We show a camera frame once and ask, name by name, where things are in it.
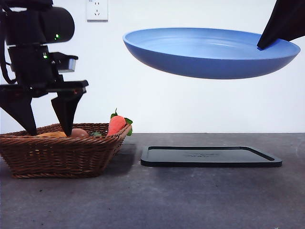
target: gray countertop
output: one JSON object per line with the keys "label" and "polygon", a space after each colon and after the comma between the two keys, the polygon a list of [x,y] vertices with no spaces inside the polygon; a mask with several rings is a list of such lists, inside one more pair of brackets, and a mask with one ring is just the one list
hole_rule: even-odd
{"label": "gray countertop", "polygon": [[[144,167],[145,146],[251,146],[283,166]],[[1,229],[305,228],[305,134],[133,134],[95,178],[0,169]]]}

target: blue plate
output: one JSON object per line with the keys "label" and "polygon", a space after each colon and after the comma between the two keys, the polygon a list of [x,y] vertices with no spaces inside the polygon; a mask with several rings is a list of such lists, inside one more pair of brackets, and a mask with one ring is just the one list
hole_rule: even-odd
{"label": "blue plate", "polygon": [[144,64],[177,75],[208,79],[242,79],[283,68],[300,48],[278,39],[259,50],[261,35],[204,28],[158,28],[133,31],[123,40]]}

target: black plate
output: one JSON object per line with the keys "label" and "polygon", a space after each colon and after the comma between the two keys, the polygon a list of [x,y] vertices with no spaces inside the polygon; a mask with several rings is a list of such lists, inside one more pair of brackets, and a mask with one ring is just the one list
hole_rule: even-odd
{"label": "black plate", "polygon": [[280,167],[282,160],[246,146],[147,146],[141,165],[149,167]]}

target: wall socket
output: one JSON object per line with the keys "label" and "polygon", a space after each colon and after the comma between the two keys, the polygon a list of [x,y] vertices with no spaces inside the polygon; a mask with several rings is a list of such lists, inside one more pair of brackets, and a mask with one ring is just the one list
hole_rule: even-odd
{"label": "wall socket", "polygon": [[108,0],[87,0],[87,21],[108,21]]}

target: woven basket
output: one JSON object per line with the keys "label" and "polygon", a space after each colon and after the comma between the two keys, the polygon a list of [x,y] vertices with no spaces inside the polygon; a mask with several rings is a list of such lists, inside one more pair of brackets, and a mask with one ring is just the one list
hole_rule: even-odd
{"label": "woven basket", "polygon": [[[131,129],[126,125],[118,133],[106,136],[108,123],[74,124],[89,134],[87,138],[29,136],[26,131],[0,135],[0,154],[16,178],[96,177],[120,150]],[[62,131],[59,124],[37,128],[37,133]]]}

